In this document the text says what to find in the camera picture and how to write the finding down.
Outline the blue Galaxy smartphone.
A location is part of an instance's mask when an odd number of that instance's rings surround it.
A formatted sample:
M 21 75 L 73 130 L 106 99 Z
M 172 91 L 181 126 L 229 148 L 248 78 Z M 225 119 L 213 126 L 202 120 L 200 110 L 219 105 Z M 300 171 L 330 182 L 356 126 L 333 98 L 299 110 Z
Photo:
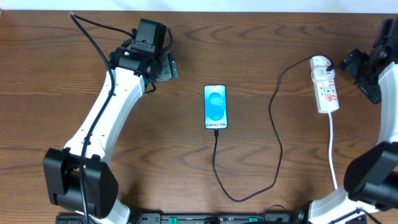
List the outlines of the blue Galaxy smartphone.
M 225 85 L 204 86 L 204 114 L 206 129 L 228 128 L 228 108 Z

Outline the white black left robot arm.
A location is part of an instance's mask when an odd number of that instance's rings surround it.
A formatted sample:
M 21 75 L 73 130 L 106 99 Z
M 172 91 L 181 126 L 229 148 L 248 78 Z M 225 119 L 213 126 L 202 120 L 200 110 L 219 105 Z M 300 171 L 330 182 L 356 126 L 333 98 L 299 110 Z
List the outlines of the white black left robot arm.
M 62 150 L 50 148 L 43 159 L 49 200 L 80 213 L 79 223 L 127 223 L 131 210 L 118 200 L 119 184 L 110 163 L 118 136 L 147 86 L 178 78 L 175 54 L 165 44 L 169 27 L 141 19 L 139 27 L 107 57 L 106 79 L 88 116 Z

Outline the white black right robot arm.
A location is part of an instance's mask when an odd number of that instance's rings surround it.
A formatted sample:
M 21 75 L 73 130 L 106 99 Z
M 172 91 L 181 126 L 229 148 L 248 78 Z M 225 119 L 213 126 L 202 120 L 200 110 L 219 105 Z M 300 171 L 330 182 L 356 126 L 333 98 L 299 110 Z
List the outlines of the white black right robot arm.
M 374 104 L 381 104 L 377 144 L 348 166 L 341 187 L 301 209 L 295 223 L 365 223 L 397 208 L 397 19 L 380 26 L 370 54 L 354 49 L 338 65 Z

